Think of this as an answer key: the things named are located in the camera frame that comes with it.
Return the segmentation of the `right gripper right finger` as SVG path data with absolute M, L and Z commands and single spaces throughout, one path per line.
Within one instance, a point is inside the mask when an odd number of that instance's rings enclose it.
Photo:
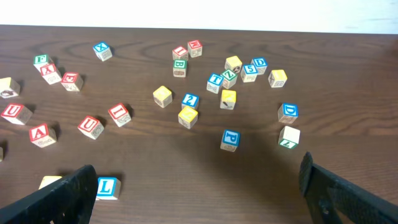
M 298 183 L 314 223 L 341 223 L 341 212 L 353 223 L 397 224 L 397 205 L 315 164 L 309 152 Z

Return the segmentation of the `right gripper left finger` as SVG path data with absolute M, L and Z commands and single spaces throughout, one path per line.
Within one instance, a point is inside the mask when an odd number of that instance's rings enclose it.
M 92 165 L 1 209 L 1 223 L 89 223 L 98 189 Z

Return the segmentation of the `yellow O block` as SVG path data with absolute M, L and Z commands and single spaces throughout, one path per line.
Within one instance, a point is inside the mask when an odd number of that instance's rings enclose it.
M 61 178 L 62 178 L 62 176 L 59 176 L 59 175 L 46 175 L 43 177 L 43 179 L 40 183 L 39 189 L 42 189 Z

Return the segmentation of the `blue L block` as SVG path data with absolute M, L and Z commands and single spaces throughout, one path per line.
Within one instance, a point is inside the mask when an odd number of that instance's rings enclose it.
M 121 181 L 116 177 L 98 177 L 97 200 L 118 200 Z

